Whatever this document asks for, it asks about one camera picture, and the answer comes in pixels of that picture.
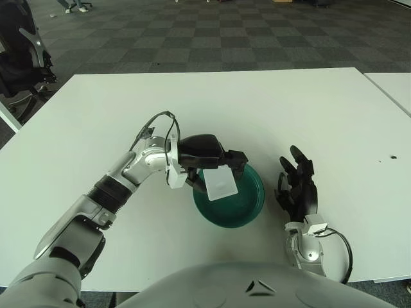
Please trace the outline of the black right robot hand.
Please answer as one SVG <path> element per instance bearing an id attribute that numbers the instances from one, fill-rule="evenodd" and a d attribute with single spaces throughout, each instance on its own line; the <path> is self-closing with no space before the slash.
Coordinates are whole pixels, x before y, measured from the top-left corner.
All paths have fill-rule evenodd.
<path id="1" fill-rule="evenodd" d="M 295 167 L 284 156 L 279 158 L 283 171 L 280 172 L 275 189 L 275 198 L 286 211 L 291 222 L 304 221 L 304 217 L 318 211 L 317 187 L 312 179 L 315 174 L 313 161 L 295 145 L 290 153 L 297 163 Z"/>

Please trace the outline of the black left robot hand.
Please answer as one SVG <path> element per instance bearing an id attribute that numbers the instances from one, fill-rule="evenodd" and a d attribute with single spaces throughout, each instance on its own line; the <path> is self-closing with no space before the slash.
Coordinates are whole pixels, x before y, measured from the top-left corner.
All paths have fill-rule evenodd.
<path id="1" fill-rule="evenodd" d="M 200 193 L 206 193 L 207 190 L 205 182 L 197 173 L 199 169 L 217 169 L 227 165 L 234 179 L 239 180 L 248 161 L 242 151 L 225 151 L 212 134 L 192 135 L 178 142 L 178 163 L 187 172 L 186 183 Z"/>

